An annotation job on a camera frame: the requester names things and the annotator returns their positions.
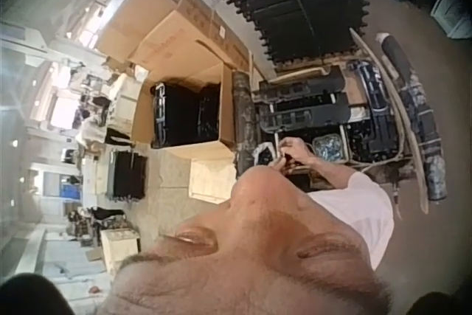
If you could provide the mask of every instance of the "forehead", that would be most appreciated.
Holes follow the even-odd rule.
[[[180,310],[193,309],[189,314],[210,314],[215,306],[219,314],[225,308],[228,314],[236,308],[235,314],[250,314],[251,305],[275,314],[290,314],[295,308],[298,314],[304,314],[303,308],[311,314],[326,297],[312,286],[257,264],[205,258],[129,265],[117,275],[112,294],[156,310],[178,304]]]

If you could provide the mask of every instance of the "nose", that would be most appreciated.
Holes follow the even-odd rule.
[[[266,166],[246,171],[233,187],[231,206],[242,215],[257,217],[268,211],[296,211],[301,193],[281,173]]]
[[[222,229],[220,250],[251,255],[265,260],[278,255],[303,234],[298,190],[281,173],[270,167],[253,167],[233,187]]]

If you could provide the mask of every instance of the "eyebrow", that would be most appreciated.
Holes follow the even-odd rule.
[[[133,265],[136,263],[156,262],[160,265],[167,265],[175,261],[177,261],[177,259],[174,257],[159,256],[157,254],[146,254],[146,253],[135,254],[135,255],[131,255],[125,258],[121,262],[118,272],[122,271],[124,268],[128,267],[129,265]]]
[[[391,307],[391,294],[386,283],[377,279],[367,282],[361,288],[343,284],[335,284],[326,278],[314,277],[308,274],[302,276],[288,275],[295,283],[308,287],[313,291],[330,294],[340,300],[351,302],[367,314],[388,314],[385,309]]]

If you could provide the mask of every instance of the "white t-shirt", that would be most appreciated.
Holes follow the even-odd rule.
[[[318,191],[308,195],[364,238],[372,268],[376,269],[394,226],[392,204],[382,187],[369,176],[355,173],[343,190]]]
[[[75,136],[75,140],[77,140],[81,145],[87,146],[87,141],[104,143],[105,136],[106,127],[99,127],[97,124],[97,117],[92,115],[82,121],[79,128],[79,134]]]

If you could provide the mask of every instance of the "hand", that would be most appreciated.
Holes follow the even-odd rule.
[[[287,159],[284,156],[279,156],[275,160],[272,160],[269,163],[269,167],[272,167],[274,170],[280,172],[281,174],[285,175],[285,166],[287,164]]]
[[[291,156],[293,160],[302,165],[309,165],[313,161],[313,158],[315,158],[306,143],[300,138],[287,136],[280,141],[279,150],[283,155]]]

